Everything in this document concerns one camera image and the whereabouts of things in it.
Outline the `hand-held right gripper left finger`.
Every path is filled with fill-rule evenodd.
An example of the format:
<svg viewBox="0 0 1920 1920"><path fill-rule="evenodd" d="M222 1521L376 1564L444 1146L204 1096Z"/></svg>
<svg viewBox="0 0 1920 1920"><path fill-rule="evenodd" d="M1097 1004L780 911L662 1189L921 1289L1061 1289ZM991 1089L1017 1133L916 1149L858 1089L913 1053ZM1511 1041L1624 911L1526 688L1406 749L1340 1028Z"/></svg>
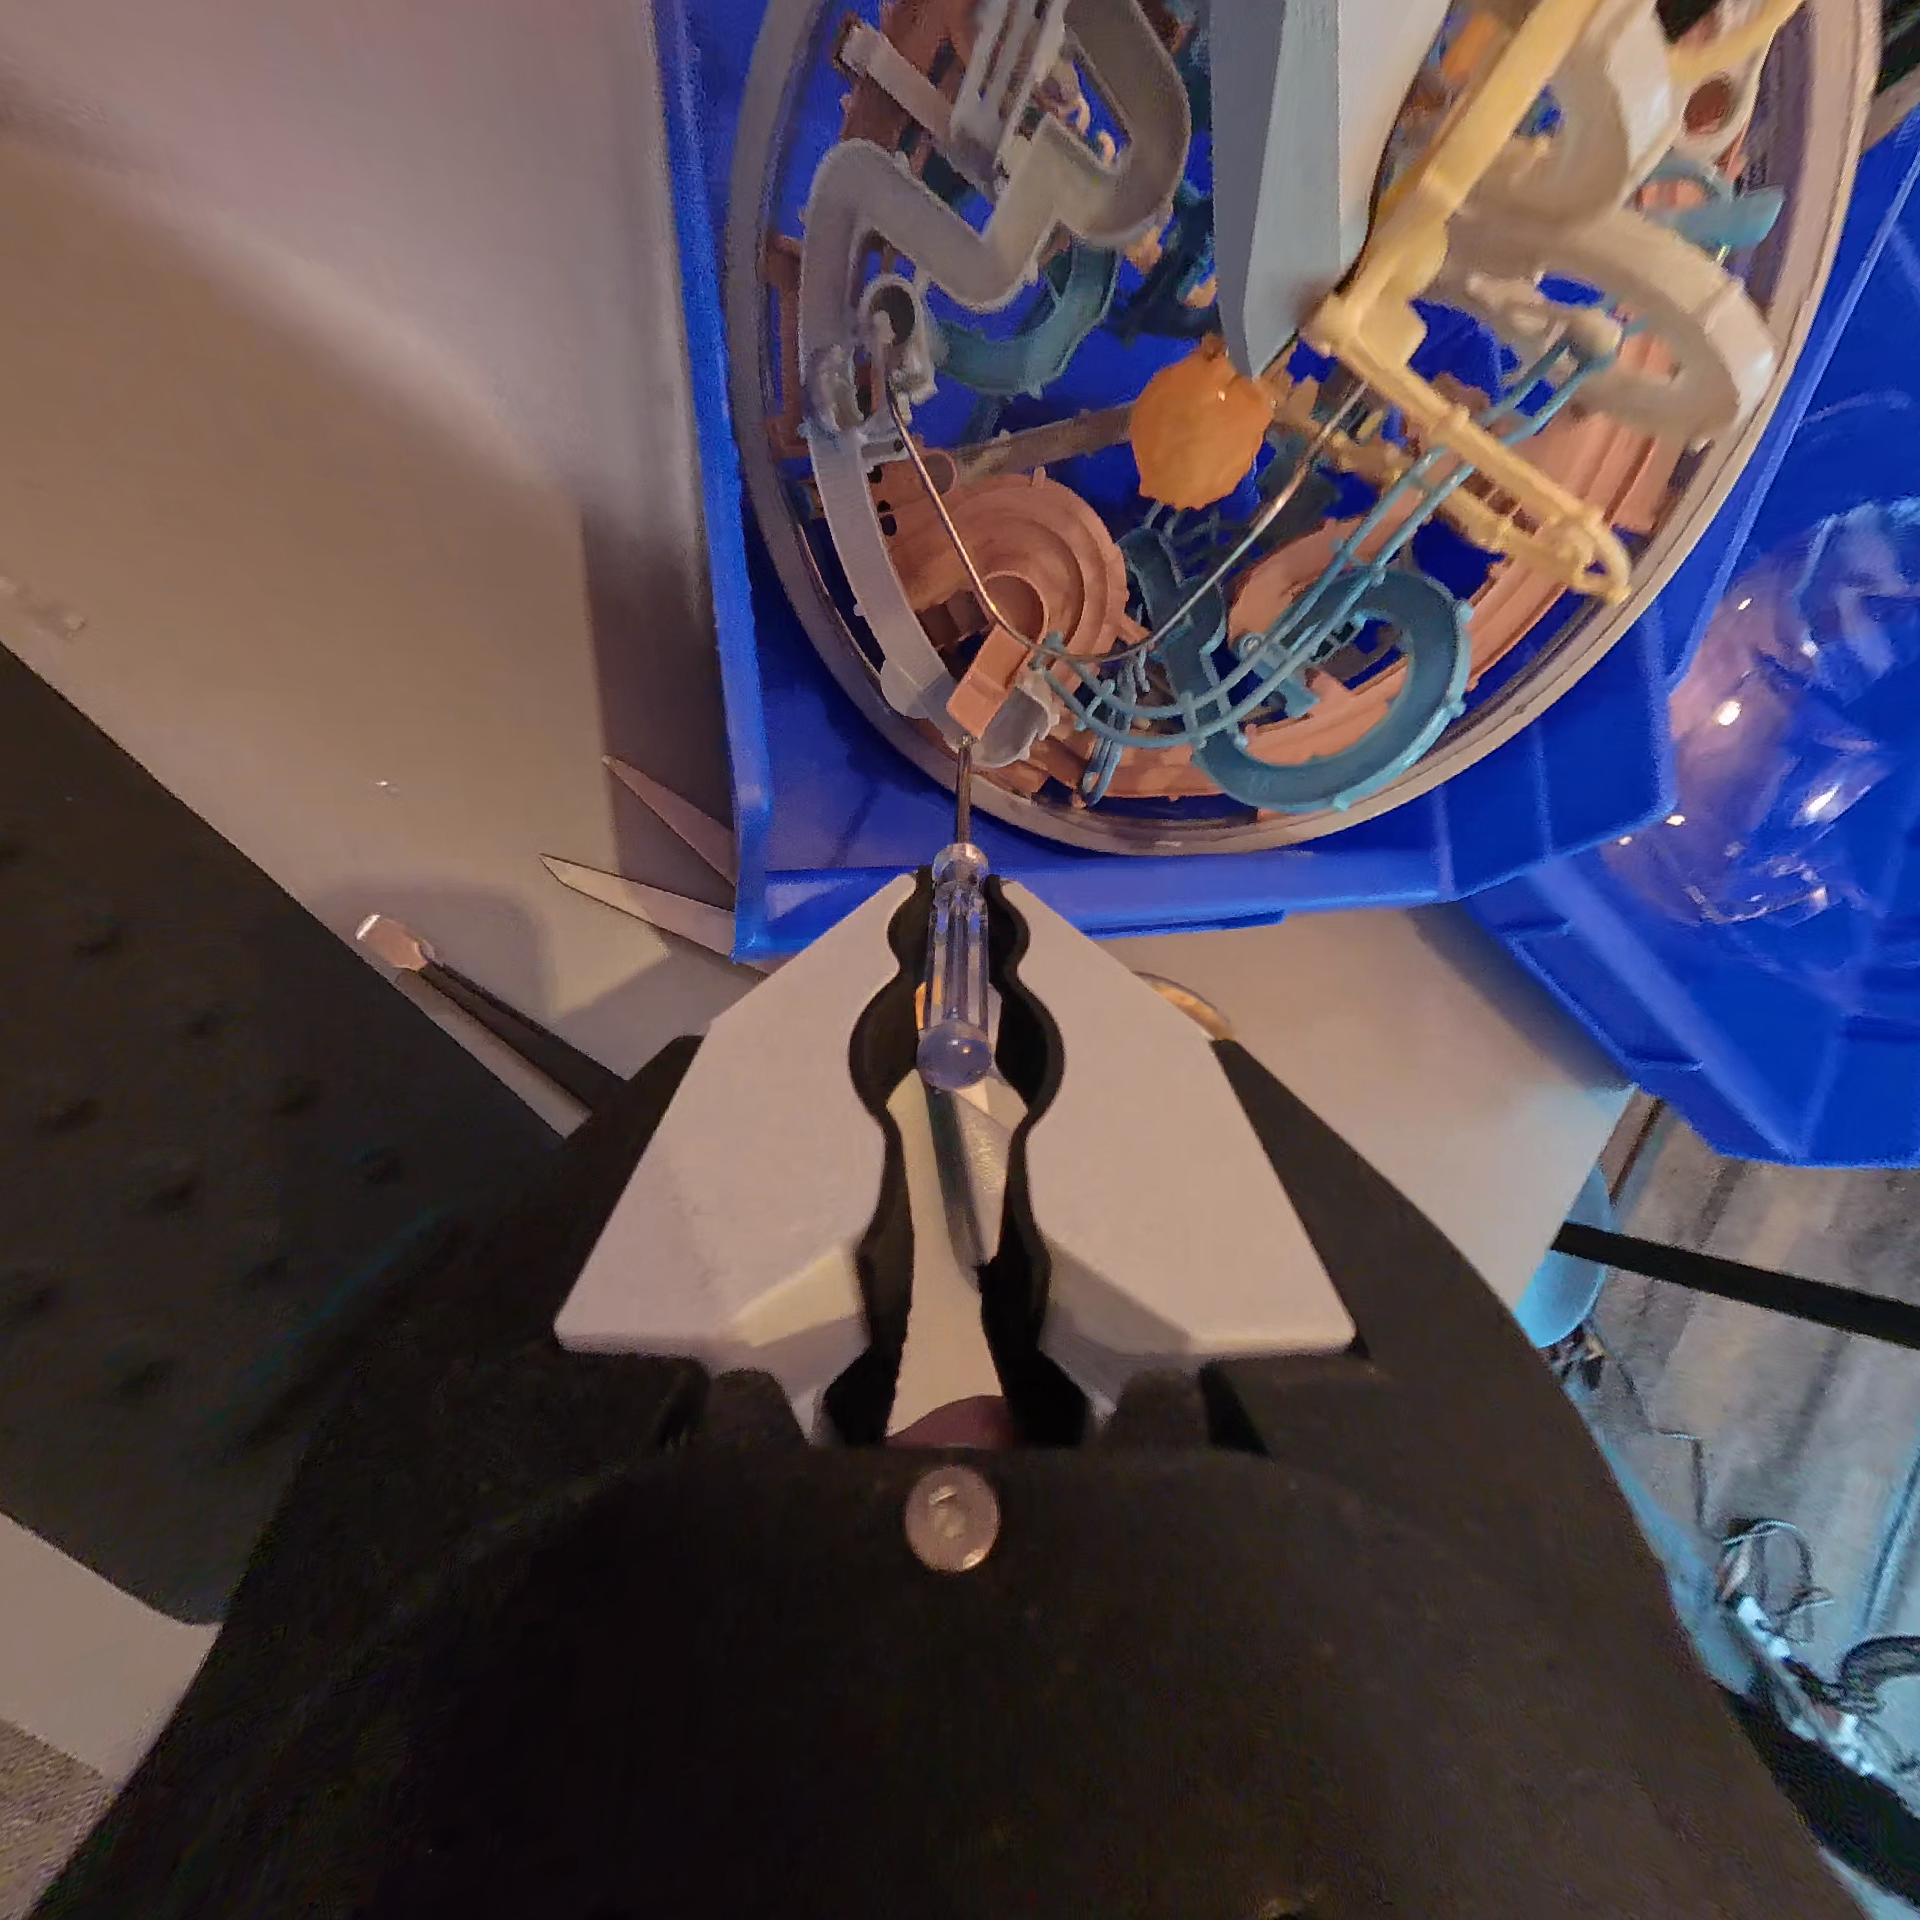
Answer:
<svg viewBox="0 0 1920 1920"><path fill-rule="evenodd" d="M896 877L713 1022L560 1308L564 1348L764 1370L837 1438L885 1438L918 977L921 882Z"/></svg>

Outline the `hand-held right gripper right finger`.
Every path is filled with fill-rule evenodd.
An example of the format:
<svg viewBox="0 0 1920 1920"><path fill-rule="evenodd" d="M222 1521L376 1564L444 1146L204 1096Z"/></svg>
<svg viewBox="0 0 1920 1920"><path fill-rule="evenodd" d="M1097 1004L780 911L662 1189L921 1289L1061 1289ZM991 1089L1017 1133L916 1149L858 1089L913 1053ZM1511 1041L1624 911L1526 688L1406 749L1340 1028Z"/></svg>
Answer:
<svg viewBox="0 0 1920 1920"><path fill-rule="evenodd" d="M1209 1033L1018 882L990 900L1021 1117L981 1320L1018 1438L1078 1444L1140 1375L1344 1353L1352 1317Z"/></svg>

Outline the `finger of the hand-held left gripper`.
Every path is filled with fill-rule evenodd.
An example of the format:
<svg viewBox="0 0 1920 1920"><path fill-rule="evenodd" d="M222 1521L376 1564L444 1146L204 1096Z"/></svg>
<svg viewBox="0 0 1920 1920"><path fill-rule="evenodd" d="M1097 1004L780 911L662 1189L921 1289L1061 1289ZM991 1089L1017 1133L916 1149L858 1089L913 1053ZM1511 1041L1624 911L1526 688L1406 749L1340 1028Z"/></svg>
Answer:
<svg viewBox="0 0 1920 1920"><path fill-rule="evenodd" d="M1207 8L1216 313L1260 376L1357 261L1445 1Z"/></svg>

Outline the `clear handled screwdriver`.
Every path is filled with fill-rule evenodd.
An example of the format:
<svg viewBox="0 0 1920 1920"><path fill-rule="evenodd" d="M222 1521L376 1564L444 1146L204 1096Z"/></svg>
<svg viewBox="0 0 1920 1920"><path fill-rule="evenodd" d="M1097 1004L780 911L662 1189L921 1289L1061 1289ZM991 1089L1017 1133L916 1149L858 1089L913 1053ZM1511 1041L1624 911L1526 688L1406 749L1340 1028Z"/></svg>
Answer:
<svg viewBox="0 0 1920 1920"><path fill-rule="evenodd" d="M933 856L916 1069L927 1089L961 1094L993 1068L990 1036L990 858L972 834L976 740L954 753L952 830Z"/></svg>

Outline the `colourful plastic maze ball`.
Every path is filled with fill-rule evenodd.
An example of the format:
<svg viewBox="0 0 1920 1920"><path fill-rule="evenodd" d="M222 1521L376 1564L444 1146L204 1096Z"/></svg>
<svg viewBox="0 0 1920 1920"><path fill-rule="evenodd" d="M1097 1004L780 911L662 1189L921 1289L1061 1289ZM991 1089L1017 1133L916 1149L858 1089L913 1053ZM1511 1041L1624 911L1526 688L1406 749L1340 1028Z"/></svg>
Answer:
<svg viewBox="0 0 1920 1920"><path fill-rule="evenodd" d="M1373 817L1593 669L1784 396L1880 61L1879 5L1446 1L1244 375L1209 5L768 7L725 313L781 585L933 774L1140 855Z"/></svg>

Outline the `blue plastic bin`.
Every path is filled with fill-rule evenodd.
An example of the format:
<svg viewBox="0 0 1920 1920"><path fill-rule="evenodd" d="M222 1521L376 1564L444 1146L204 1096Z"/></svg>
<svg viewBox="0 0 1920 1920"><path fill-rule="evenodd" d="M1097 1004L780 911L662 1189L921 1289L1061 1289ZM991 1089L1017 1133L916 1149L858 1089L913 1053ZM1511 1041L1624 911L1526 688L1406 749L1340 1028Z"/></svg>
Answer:
<svg viewBox="0 0 1920 1920"><path fill-rule="evenodd" d="M933 845L951 798L880 735L885 702L847 690L786 600L751 518L734 438L725 324L725 232L736 128L768 5L655 5L669 198L678 231L690 406L704 490L714 653L736 825L736 949L791 953ZM1703 609L1706 560L1760 500L1840 317L1900 214L1916 216L1916 113L1858 161L1830 274L1764 437L1711 500L1650 609L1529 726L1473 766L1330 836L1270 849L1106 853L1013 822L981 822L998 876L1084 932L1272 922L1286 913L1462 900L1653 817L1669 784L1664 695L1685 605Z"/></svg>
<svg viewBox="0 0 1920 1920"><path fill-rule="evenodd" d="M1669 702L1733 581L1775 544L1869 497L1916 495L1916 362L1830 361L1761 463L1760 500L1706 560L1703 609L1681 607L1664 695L1669 784L1639 828L1557 856L1469 900L1645 1092L1718 1149L1804 1168L1916 1162L1916 768L1844 828L1863 855L1864 908L1800 928L1688 928L1647 911L1599 853L1673 804Z"/></svg>

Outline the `black tweezers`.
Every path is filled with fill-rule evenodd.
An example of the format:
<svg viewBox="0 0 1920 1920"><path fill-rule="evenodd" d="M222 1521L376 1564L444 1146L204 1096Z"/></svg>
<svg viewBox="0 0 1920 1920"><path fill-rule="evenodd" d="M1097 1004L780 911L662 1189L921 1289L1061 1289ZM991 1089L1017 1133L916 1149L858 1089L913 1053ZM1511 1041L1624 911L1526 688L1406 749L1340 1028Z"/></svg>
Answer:
<svg viewBox="0 0 1920 1920"><path fill-rule="evenodd" d="M359 920L352 940L391 970L417 977L431 993L485 1028L535 1077L564 1092L586 1112L605 1110L624 1089L626 1080L616 1071L493 996L460 968L447 967L428 940L396 918L368 913Z"/></svg>

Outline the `pale blue round foot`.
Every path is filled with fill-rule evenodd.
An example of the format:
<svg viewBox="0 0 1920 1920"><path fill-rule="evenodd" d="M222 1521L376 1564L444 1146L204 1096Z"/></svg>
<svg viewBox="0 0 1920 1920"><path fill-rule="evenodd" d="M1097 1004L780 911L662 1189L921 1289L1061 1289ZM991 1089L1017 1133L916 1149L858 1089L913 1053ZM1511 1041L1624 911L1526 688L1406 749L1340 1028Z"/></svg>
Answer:
<svg viewBox="0 0 1920 1920"><path fill-rule="evenodd" d="M1617 1216L1602 1166L1588 1169L1570 1217L1576 1226L1616 1232ZM1609 1266L1550 1250L1512 1304L1516 1320L1537 1353L1561 1345L1593 1317Z"/></svg>

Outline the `black perforated mat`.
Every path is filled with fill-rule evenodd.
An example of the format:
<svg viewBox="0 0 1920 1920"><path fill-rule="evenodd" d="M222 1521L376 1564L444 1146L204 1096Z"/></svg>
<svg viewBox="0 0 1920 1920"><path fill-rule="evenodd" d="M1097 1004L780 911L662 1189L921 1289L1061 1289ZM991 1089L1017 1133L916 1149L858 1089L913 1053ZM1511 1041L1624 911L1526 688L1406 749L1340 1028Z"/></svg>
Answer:
<svg viewBox="0 0 1920 1920"><path fill-rule="evenodd" d="M4 653L4 1514L222 1618L350 1348L560 1144Z"/></svg>

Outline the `clear plastic dome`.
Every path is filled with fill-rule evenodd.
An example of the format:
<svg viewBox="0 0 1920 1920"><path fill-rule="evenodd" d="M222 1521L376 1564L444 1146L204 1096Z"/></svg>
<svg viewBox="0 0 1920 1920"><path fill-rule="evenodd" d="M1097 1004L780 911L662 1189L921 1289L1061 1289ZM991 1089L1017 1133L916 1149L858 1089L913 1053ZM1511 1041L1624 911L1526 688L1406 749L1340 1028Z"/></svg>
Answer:
<svg viewBox="0 0 1920 1920"><path fill-rule="evenodd" d="M1605 870L1688 928L1864 909L1841 831L1916 768L1916 604L1916 495L1818 518L1742 572L1669 702L1670 806Z"/></svg>

